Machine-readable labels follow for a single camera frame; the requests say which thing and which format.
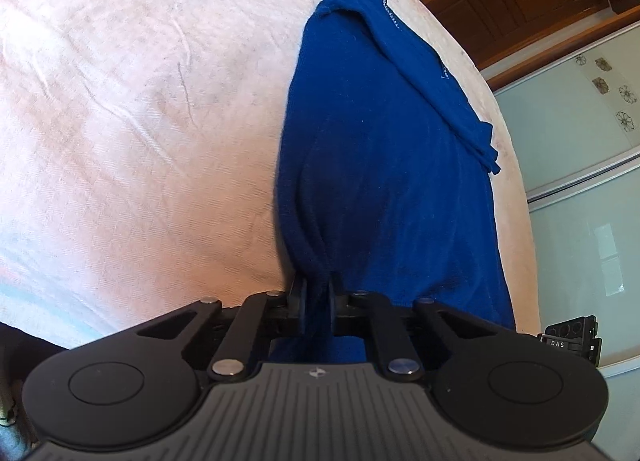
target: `wrinkled sheet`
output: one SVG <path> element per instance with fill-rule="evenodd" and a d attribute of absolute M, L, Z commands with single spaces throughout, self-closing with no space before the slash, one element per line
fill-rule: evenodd
<path fill-rule="evenodd" d="M 276 159 L 319 1 L 0 0 L 0 321 L 72 347 L 283 286 Z M 419 1 L 388 4 L 494 125 L 498 244 L 518 329 L 537 332 L 526 198 L 495 99 Z"/>

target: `floor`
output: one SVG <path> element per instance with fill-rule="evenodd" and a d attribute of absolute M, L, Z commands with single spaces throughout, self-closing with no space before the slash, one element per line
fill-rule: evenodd
<path fill-rule="evenodd" d="M 548 35 L 545 38 L 541 38 L 539 41 L 534 42 L 533 44 L 529 44 L 521 50 L 516 51 L 516 53 L 510 54 L 510 56 L 505 57 L 495 64 L 482 69 L 480 73 L 485 80 L 489 80 L 490 78 L 499 75 L 503 71 L 507 71 L 509 68 L 516 66 L 516 64 L 525 61 L 527 58 L 548 50 L 559 42 L 567 40 L 568 38 L 571 38 L 574 35 L 579 34 L 580 32 L 588 30 L 589 28 L 593 28 L 594 26 L 614 16 L 615 13 L 611 8 L 601 10 L 593 15 L 590 15 L 589 17 L 581 19 L 578 22 L 574 22 L 574 24 L 570 24 L 562 30 L 558 30 L 554 34 Z"/>

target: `blue cloth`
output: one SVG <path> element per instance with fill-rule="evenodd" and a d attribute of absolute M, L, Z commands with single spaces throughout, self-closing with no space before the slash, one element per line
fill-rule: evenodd
<path fill-rule="evenodd" d="M 309 280 L 298 360 L 359 361 L 328 327 L 326 283 L 410 305 L 428 295 L 514 327 L 481 122 L 436 52 L 386 0 L 323 0 L 290 85 L 276 195 L 294 267 Z"/>

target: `logo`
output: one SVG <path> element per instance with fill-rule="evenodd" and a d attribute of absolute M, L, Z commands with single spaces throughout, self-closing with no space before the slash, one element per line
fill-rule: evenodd
<path fill-rule="evenodd" d="M 326 374 L 327 372 L 322 367 L 314 367 L 309 371 L 309 376 L 314 377 L 316 380 L 318 380 L 318 378 L 322 378 Z"/>

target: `silver rivet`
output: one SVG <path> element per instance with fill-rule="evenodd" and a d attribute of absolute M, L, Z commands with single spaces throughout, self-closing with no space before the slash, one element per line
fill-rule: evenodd
<path fill-rule="evenodd" d="M 396 358 L 389 362 L 388 368 L 396 375 L 412 375 L 420 370 L 420 364 L 409 358 Z"/>
<path fill-rule="evenodd" d="M 326 374 L 326 371 L 322 367 L 314 367 L 309 371 L 309 376 L 314 377 L 316 380 L 322 378 Z"/>
<path fill-rule="evenodd" d="M 218 360 L 211 366 L 211 370 L 220 376 L 234 376 L 244 371 L 244 364 L 233 358 Z"/>

